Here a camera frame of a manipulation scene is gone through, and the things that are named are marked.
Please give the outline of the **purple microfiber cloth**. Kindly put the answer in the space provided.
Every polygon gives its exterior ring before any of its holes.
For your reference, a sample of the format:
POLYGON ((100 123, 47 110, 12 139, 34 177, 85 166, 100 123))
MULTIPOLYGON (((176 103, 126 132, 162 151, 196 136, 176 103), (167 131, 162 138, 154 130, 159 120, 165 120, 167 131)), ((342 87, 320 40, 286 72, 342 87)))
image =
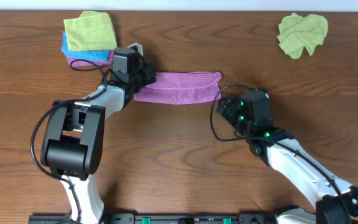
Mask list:
POLYGON ((136 101, 167 105, 192 105, 220 98, 219 72, 158 72, 157 81, 134 95, 136 101))

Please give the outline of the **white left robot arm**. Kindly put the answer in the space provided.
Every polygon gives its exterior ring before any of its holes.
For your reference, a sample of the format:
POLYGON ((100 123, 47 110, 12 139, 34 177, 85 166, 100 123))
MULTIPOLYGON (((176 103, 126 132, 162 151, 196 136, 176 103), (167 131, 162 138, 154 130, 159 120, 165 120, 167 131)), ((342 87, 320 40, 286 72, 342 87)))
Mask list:
POLYGON ((134 94, 156 82, 148 62, 122 63, 103 72, 97 89, 81 99, 57 100, 42 116, 47 121, 42 148, 35 164, 61 182, 71 205, 67 223, 100 223, 104 202, 95 173, 103 153, 105 120, 126 107, 134 94))

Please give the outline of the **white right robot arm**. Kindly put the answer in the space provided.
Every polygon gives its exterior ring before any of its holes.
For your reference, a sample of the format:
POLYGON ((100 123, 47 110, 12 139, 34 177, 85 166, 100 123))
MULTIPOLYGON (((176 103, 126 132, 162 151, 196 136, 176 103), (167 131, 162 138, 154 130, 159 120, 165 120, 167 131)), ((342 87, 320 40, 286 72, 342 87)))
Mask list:
POLYGON ((274 126, 267 96, 223 98, 217 112, 253 155, 284 175, 314 206, 314 213, 284 209, 274 223, 358 223, 358 187, 327 170, 290 133, 274 126))

